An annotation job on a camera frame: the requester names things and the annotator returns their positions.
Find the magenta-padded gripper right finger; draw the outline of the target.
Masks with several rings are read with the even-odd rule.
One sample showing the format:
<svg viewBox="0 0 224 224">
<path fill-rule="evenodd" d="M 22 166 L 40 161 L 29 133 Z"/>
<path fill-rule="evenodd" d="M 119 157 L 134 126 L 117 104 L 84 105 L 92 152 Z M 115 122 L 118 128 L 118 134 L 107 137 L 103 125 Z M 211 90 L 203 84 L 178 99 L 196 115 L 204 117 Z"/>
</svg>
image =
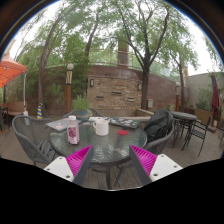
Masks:
<svg viewBox="0 0 224 224">
<path fill-rule="evenodd" d="M 129 146 L 129 155 L 143 186 L 182 169 L 165 154 L 155 155 L 134 145 Z"/>
</svg>

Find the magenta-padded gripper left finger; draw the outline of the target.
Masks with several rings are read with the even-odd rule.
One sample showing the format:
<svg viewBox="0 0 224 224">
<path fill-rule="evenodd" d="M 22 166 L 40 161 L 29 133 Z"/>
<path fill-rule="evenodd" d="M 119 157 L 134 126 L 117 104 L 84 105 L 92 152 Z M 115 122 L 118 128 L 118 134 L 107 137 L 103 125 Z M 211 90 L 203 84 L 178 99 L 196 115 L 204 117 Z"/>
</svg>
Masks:
<svg viewBox="0 0 224 224">
<path fill-rule="evenodd" d="M 45 168 L 45 171 L 81 186 L 93 155 L 93 146 L 89 145 L 68 157 L 59 156 Z"/>
</svg>

